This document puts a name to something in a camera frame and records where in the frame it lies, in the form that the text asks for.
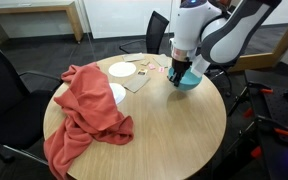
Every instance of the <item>chair wheel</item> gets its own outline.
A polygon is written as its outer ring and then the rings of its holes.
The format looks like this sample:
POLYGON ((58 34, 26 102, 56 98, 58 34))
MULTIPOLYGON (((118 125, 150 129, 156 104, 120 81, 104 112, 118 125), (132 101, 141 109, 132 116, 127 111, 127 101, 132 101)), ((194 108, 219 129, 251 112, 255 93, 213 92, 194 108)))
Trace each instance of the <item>chair wheel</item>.
POLYGON ((230 92, 226 92, 226 93, 225 93, 225 96, 226 96, 226 97, 231 97, 231 93, 230 93, 230 92))

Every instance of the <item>black office chair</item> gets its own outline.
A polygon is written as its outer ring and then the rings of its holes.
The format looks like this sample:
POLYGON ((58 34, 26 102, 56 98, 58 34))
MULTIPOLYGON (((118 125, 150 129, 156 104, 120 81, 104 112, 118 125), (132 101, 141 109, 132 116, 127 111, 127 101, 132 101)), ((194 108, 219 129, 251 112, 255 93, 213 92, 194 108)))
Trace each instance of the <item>black office chair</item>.
MULTIPOLYGON (((62 83, 59 78, 37 72, 17 74, 12 64, 0 51, 0 147, 15 151, 40 163, 45 160, 30 154, 27 149, 43 136, 44 112, 54 90, 62 83), (29 92, 20 76, 33 74, 57 81, 53 90, 29 92)), ((0 159, 9 163, 13 157, 0 159)))
POLYGON ((158 54, 161 41, 165 32, 165 29, 168 25, 169 21, 165 19, 162 15, 153 11, 151 19, 148 23, 147 31, 146 31, 146 39, 135 40, 131 42, 127 42, 119 46, 119 49, 124 51, 125 53, 129 54, 130 52, 125 50, 123 47, 139 43, 145 42, 146 43, 146 52, 149 54, 158 54))
POLYGON ((225 77, 228 82, 228 90, 224 93, 226 97, 231 97, 232 95, 232 82, 229 77, 229 73, 227 70, 235 65, 235 62, 232 64, 227 64, 227 65, 216 65, 216 64, 211 64, 206 72, 204 73, 208 78, 215 84, 217 88, 221 88, 220 84, 223 84, 223 82, 216 82, 217 79, 220 79, 220 77, 225 77))

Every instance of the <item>red cloth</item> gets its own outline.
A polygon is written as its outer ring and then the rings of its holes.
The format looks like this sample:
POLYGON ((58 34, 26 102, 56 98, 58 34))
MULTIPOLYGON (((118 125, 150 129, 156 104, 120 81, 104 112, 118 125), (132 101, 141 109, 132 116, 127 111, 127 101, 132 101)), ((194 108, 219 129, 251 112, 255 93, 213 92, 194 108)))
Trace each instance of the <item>red cloth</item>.
POLYGON ((74 158, 93 139, 119 145, 133 139, 133 120, 117 110, 107 76, 96 63, 72 65, 62 79, 71 84, 54 101, 67 117, 44 143, 50 170, 57 179, 66 179, 74 158))

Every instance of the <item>chair base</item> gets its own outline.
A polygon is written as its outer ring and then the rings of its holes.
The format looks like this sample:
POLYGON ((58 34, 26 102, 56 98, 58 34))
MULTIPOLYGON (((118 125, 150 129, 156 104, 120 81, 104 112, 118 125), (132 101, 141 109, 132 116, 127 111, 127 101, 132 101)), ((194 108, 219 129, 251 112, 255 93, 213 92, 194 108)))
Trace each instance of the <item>chair base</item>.
MULTIPOLYGON (((23 156, 26 156, 34 161, 37 161, 39 163, 42 163, 46 166, 48 166, 48 162, 27 152, 27 151, 24 151, 24 150, 21 150, 21 149, 15 149, 15 148, 12 148, 12 147, 9 147, 9 146, 6 146, 6 145, 0 145, 0 146, 3 146, 4 148, 8 149, 8 150, 11 150, 13 152, 16 152, 18 154, 21 154, 23 156)), ((8 164, 8 163, 12 163, 14 160, 15 160, 15 157, 14 156, 5 156, 5 155, 2 155, 1 152, 0 152, 0 160, 2 160, 4 163, 8 164)))
POLYGON ((14 148, 11 148, 11 147, 6 146, 6 145, 3 145, 3 147, 5 147, 6 149, 9 149, 9 150, 11 150, 11 151, 17 152, 18 154, 21 154, 21 155, 23 155, 23 156, 26 156, 26 157, 28 157, 28 158, 30 158, 30 159, 33 159, 33 160, 35 160, 35 161, 37 161, 37 162, 39 162, 39 163, 42 163, 42 164, 45 164, 46 166, 48 166, 47 161, 45 161, 45 160, 43 160, 43 159, 35 156, 34 154, 31 154, 31 153, 27 152, 27 151, 19 150, 19 149, 14 149, 14 148))

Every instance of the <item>chair armrest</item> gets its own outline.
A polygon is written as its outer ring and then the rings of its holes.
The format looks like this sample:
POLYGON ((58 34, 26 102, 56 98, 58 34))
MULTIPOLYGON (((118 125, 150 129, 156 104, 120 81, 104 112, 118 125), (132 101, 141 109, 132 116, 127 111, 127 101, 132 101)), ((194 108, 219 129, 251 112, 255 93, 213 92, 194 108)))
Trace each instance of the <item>chair armrest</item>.
POLYGON ((119 48, 121 51, 124 51, 125 53, 130 54, 130 52, 128 52, 127 50, 123 49, 123 46, 127 46, 127 45, 129 45, 129 44, 134 44, 134 43, 138 43, 138 42, 145 42, 145 41, 146 41, 145 39, 139 39, 139 40, 130 41, 130 42, 121 44, 118 48, 119 48))
POLYGON ((19 76, 23 76, 25 74, 32 74, 32 75, 36 75, 36 76, 41 76, 41 77, 46 77, 46 78, 49 78, 49 79, 53 79, 53 80, 56 80, 58 81, 59 83, 62 83, 63 81, 58 78, 58 77, 55 77, 55 76, 52 76, 50 74, 46 74, 46 73, 43 73, 43 72, 39 72, 39 71, 26 71, 26 72, 23 72, 23 73, 20 73, 19 76))

